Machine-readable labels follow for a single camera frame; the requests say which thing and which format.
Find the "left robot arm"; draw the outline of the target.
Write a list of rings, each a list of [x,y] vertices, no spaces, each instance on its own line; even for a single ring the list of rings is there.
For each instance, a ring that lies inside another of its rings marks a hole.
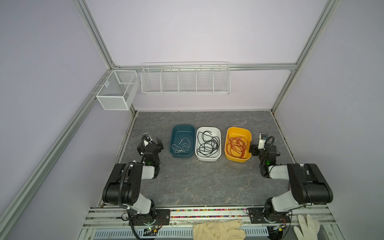
[[[154,141],[149,135],[143,135],[138,146],[141,161],[114,165],[103,189],[102,201],[119,206],[132,216],[155,219],[155,203],[141,194],[141,183],[157,178],[161,164],[159,153],[163,149],[159,138]]]

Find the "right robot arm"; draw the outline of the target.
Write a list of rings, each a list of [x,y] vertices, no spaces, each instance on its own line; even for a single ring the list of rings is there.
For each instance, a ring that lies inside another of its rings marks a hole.
[[[324,205],[333,201],[334,195],[316,164],[278,165],[280,156],[273,143],[262,146],[251,144],[249,152],[260,160],[259,169],[263,178],[289,181],[289,190],[266,200],[262,216],[272,220],[307,205]]]

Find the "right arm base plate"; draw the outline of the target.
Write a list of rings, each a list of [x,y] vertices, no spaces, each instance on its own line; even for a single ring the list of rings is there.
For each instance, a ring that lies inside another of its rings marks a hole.
[[[246,213],[252,224],[289,224],[291,222],[289,213],[265,210],[264,207],[247,208]]]

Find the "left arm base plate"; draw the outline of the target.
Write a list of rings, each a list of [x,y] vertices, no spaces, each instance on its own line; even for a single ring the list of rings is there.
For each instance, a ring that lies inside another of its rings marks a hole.
[[[133,215],[129,216],[134,226],[168,226],[171,220],[170,209],[158,209],[150,211],[146,215]]]

